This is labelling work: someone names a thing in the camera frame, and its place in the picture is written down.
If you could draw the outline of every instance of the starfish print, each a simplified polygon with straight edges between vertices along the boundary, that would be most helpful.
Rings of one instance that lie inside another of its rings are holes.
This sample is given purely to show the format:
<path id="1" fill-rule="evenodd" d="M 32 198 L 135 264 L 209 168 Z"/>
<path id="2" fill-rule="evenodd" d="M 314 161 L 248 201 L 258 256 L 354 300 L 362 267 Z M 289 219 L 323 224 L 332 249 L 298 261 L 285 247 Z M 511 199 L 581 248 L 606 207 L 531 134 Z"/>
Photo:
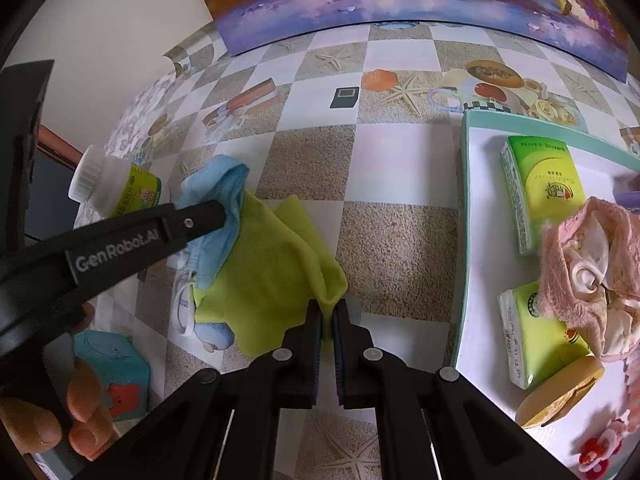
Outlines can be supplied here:
<path id="1" fill-rule="evenodd" d="M 363 480 L 364 473 L 366 471 L 365 468 L 367 466 L 371 467 L 380 464 L 380 461 L 377 458 L 372 458 L 369 455 L 374 447 L 374 444 L 378 441 L 377 435 L 367 440 L 355 451 L 351 451 L 347 446 L 344 446 L 329 432 L 325 433 L 324 436 L 326 436 L 329 444 L 331 444 L 331 447 L 338 452 L 340 458 L 334 460 L 333 462 L 316 466 L 314 469 L 326 471 L 330 469 L 348 468 L 351 470 L 351 472 L 353 473 L 353 477 L 356 480 Z"/>
<path id="2" fill-rule="evenodd" d="M 180 162 L 180 179 L 184 180 L 185 178 L 190 176 L 191 173 L 195 173 L 192 165 L 182 160 Z"/>
<path id="3" fill-rule="evenodd" d="M 302 38 L 291 38 L 290 40 L 279 41 L 278 44 L 287 49 L 288 52 L 293 52 L 294 47 L 300 44 Z"/>
<path id="4" fill-rule="evenodd" d="M 417 88 L 413 88 L 413 84 L 415 79 L 418 77 L 416 73 L 414 73 L 405 83 L 399 82 L 396 86 L 394 86 L 390 91 L 391 95 L 388 95 L 384 99 L 377 102 L 376 106 L 380 106 L 383 104 L 391 103 L 393 101 L 404 101 L 408 107 L 414 111 L 417 115 L 420 115 L 418 111 L 418 107 L 414 101 L 414 96 L 420 94 L 426 94 L 431 89 L 419 86 Z"/>
<path id="5" fill-rule="evenodd" d="M 576 73 L 576 77 L 572 77 L 570 74 L 566 74 L 566 78 L 575 85 L 575 91 L 588 95 L 591 98 L 591 105 L 598 110 L 601 108 L 600 102 L 594 95 L 593 89 L 590 88 L 590 79 L 587 79 L 582 74 Z"/>
<path id="6" fill-rule="evenodd" d="M 336 70 L 342 70 L 342 62 L 349 59 L 351 54 L 349 52 L 345 52 L 345 47 L 342 47 L 338 52 L 333 54 L 321 54 L 320 52 L 316 52 L 316 57 L 322 60 L 322 66 L 330 65 Z"/>

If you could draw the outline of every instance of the wall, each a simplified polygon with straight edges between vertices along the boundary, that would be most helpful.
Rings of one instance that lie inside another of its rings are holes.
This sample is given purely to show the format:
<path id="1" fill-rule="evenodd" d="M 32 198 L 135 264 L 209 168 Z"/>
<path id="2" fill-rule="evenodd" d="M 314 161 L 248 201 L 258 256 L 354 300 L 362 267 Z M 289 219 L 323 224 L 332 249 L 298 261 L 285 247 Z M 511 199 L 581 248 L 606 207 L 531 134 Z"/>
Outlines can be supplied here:
<path id="1" fill-rule="evenodd" d="M 83 151 L 172 70 L 162 54 L 210 20 L 203 0 L 47 0 L 7 65 L 56 60 L 42 123 Z"/>

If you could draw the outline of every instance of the white bottle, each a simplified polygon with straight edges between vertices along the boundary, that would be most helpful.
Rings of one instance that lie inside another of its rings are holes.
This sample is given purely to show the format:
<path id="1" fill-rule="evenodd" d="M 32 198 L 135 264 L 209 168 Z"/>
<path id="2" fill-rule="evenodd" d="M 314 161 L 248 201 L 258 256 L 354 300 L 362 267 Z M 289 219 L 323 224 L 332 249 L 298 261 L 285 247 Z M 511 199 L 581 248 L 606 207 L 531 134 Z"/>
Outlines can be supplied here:
<path id="1" fill-rule="evenodd" d="M 110 218 L 169 202 L 170 196 L 159 177 L 92 144 L 71 179 L 69 198 Z"/>

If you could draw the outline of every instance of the tissue pack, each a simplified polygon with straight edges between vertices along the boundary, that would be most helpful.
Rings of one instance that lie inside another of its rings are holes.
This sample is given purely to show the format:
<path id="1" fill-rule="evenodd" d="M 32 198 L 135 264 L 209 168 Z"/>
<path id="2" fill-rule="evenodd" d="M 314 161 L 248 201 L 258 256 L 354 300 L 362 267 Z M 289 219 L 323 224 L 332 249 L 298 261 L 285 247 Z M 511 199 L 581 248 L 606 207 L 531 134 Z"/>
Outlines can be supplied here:
<path id="1" fill-rule="evenodd" d="M 520 254 L 532 254 L 546 220 L 560 223 L 584 204 L 580 178 L 560 140 L 507 137 L 500 159 L 516 215 Z"/>
<path id="2" fill-rule="evenodd" d="M 546 381 L 590 353 L 576 330 L 538 312 L 538 282 L 507 290 L 498 298 L 509 360 L 509 378 L 523 390 Z"/>

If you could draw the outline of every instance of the human hand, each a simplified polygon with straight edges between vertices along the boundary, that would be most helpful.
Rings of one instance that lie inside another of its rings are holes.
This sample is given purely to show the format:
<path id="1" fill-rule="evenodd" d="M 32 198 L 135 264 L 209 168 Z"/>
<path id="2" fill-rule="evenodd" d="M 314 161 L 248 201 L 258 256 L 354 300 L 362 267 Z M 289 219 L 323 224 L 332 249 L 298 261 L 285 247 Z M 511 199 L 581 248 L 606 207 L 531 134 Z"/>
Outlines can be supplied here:
<path id="1" fill-rule="evenodd" d="M 89 326 L 94 308 L 85 303 L 86 317 L 78 332 Z M 66 403 L 74 423 L 69 431 L 69 443 L 76 453 L 94 460 L 115 440 L 111 415 L 102 403 L 102 386 L 92 368 L 84 361 L 76 361 Z M 0 399 L 0 420 L 21 454 L 42 453 L 55 447 L 62 438 L 56 417 L 48 410 L 15 397 Z"/>

